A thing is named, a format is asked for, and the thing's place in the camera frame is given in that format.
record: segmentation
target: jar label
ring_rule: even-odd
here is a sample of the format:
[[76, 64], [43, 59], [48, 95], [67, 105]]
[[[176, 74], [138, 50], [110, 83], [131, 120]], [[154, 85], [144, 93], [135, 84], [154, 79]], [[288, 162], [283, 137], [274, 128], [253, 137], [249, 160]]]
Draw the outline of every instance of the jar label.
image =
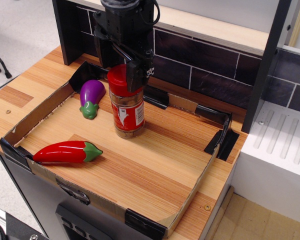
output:
[[145, 121], [144, 102], [131, 107], [117, 107], [112, 103], [114, 123], [117, 128], [132, 131], [139, 128]]

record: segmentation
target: plastic toy vegetable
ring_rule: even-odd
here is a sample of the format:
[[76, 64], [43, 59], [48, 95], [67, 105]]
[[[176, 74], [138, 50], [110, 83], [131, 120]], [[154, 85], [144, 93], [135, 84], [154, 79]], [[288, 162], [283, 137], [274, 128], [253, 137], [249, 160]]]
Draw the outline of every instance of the plastic toy vegetable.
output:
[[86, 119], [94, 119], [99, 108], [98, 103], [106, 94], [105, 86], [98, 80], [86, 81], [80, 91], [80, 111]]
[[35, 162], [90, 162], [103, 153], [88, 141], [63, 141], [42, 148], [34, 156]]

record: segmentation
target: gray floor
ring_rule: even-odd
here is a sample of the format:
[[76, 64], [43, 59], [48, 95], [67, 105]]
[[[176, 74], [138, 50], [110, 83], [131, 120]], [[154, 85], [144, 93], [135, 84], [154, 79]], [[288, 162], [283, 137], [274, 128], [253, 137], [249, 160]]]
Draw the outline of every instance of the gray floor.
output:
[[[12, 78], [58, 45], [52, 0], [0, 0], [0, 57]], [[2, 69], [0, 86], [9, 80]], [[0, 209], [41, 232], [1, 162]]]

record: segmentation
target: black tape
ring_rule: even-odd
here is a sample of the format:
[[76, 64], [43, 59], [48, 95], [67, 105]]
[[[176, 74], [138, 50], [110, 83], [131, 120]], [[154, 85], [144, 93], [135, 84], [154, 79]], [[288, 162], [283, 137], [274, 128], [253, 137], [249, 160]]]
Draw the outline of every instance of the black tape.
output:
[[220, 144], [220, 149], [216, 157], [226, 161], [239, 137], [239, 134], [235, 133], [231, 129], [232, 114], [218, 111], [202, 105], [197, 106], [195, 113], [206, 119], [223, 125], [223, 129], [218, 131], [214, 135], [204, 151], [212, 155], [215, 151], [215, 147]]
[[89, 80], [105, 79], [108, 72], [109, 71], [107, 69], [85, 61], [72, 75], [69, 83], [73, 90], [79, 94], [81, 87], [85, 82]]
[[20, 167], [26, 169], [27, 171], [31, 172], [31, 169], [28, 166], [26, 157], [32, 158], [32, 154], [26, 151], [24, 148], [19, 147], [16, 148], [12, 146], [7, 140], [4, 138], [0, 139], [0, 146], [2, 148], [2, 151], [5, 155], [5, 157], [18, 164]]
[[124, 219], [126, 225], [153, 240], [162, 240], [167, 230], [167, 227], [154, 222], [131, 209], [125, 211]]
[[169, 105], [168, 93], [149, 85], [144, 88], [143, 100], [164, 110]]

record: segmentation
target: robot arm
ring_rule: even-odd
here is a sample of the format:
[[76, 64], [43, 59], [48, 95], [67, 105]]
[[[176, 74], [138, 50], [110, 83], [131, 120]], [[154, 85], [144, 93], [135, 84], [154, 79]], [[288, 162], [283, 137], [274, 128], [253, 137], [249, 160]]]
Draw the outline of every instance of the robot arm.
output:
[[[148, 41], [153, 25], [159, 21], [156, 0], [101, 0], [105, 12], [96, 11], [94, 41], [104, 68], [126, 61], [127, 90], [135, 92], [154, 74], [154, 51]], [[158, 15], [154, 19], [154, 6]]]

